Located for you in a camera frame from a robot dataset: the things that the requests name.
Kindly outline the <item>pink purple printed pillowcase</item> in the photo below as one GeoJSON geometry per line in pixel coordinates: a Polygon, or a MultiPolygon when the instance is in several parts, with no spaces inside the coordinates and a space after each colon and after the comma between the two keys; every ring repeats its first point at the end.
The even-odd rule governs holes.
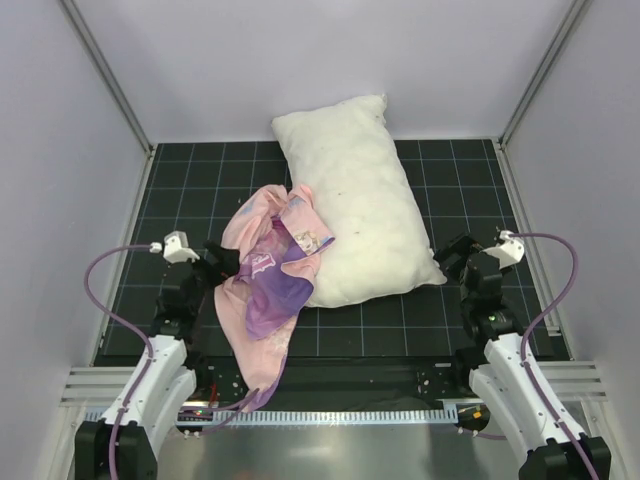
{"type": "Polygon", "coordinates": [[[271,399],[300,311],[314,293],[321,254],[335,237],[316,213],[311,189],[267,185],[231,218],[223,247],[239,270],[214,291],[216,315],[248,388],[247,412],[271,399]]]}

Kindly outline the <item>white pillow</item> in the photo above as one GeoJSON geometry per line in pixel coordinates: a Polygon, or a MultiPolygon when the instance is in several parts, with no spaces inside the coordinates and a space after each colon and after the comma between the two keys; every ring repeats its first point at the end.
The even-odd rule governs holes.
{"type": "Polygon", "coordinates": [[[383,94],[272,120],[292,183],[305,185],[334,235],[311,307],[339,308],[446,278],[384,117],[383,94]]]}

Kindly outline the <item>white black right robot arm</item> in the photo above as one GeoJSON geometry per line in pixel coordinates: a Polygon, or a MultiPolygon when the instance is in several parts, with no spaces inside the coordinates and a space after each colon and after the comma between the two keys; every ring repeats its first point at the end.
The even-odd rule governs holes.
{"type": "Polygon", "coordinates": [[[529,339],[543,321],[523,327],[508,306],[503,279],[525,253],[524,233],[503,230],[495,245],[461,234],[434,258],[458,281],[460,311],[470,347],[455,354],[452,388],[477,395],[520,463],[521,479],[606,479],[612,456],[568,412],[543,376],[529,339]]]}

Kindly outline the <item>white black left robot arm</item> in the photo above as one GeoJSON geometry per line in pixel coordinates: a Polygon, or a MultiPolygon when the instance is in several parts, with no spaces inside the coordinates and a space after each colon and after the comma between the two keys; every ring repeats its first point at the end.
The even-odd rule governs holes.
{"type": "Polygon", "coordinates": [[[185,263],[189,275],[176,288],[163,291],[147,332],[121,316],[112,320],[144,343],[140,359],[121,392],[95,421],[85,420],[75,434],[75,476],[78,479],[154,479],[162,444],[183,404],[201,400],[211,389],[205,357],[194,351],[194,328],[204,300],[240,268],[240,253],[214,241],[205,249],[207,261],[174,231],[162,242],[137,245],[159,254],[170,265],[185,263]]]}

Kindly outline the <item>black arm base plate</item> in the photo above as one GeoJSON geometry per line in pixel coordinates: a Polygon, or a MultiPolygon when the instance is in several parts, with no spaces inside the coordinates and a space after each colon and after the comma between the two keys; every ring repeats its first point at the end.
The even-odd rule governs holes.
{"type": "Polygon", "coordinates": [[[439,408],[471,398],[451,357],[290,357],[267,411],[439,408]]]}

